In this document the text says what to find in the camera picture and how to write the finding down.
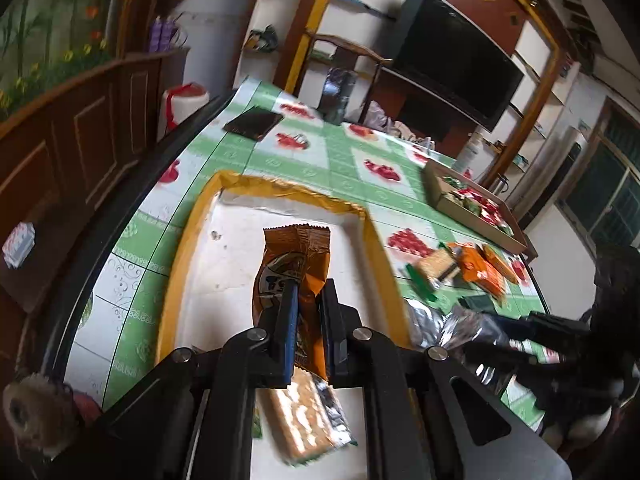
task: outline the flat screen tv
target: flat screen tv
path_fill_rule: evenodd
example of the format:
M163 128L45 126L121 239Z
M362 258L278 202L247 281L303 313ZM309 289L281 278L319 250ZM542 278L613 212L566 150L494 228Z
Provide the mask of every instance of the flat screen tv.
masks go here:
M522 72L491 38L444 0L405 0L389 38L391 70L494 129Z

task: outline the screw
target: screw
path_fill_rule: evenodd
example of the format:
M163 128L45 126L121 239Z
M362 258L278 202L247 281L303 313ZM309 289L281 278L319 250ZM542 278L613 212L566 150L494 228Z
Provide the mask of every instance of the screw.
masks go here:
M188 348L176 348L171 352L171 359L174 360L175 363L185 363L191 359L191 354L192 352Z
M267 332L263 328L252 328L249 332L246 333L246 336L251 341L262 341L267 337Z
M359 341L368 341L371 339L372 333L368 328L361 326L353 331L353 336Z
M427 355L434 361L444 361L444 359L449 357L449 352L442 346L432 346L427 350Z

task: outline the table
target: table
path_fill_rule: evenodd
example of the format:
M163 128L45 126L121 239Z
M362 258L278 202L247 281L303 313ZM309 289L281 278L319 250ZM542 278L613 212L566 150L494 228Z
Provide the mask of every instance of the table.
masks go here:
M165 171L102 268L74 338L66 382L108 409L151 370L164 291L182 230L198 194L218 170L277 176L366 206L405 298L418 299L404 274L404 253L388 246L393 233L409 228L432 248L441 241L487 242L426 203L420 180L424 160L409 144L379 132L363 137L346 124L324 123L310 108L303 108L303 115L281 108L295 103L273 85L247 79ZM260 143L222 130L255 105L284 112L286 118ZM304 148L293 150L292 142ZM453 163L441 154L432 156L445 165ZM393 168L399 181L380 178L367 169L367 161ZM444 286L436 306L448 312L458 297L476 294L484 292L475 285ZM508 283L506 303L497 311L517 318L544 308L528 280ZM544 358L540 345L526 342L525 347ZM512 384L502 400L530 426L540 422L543 414L528 390Z

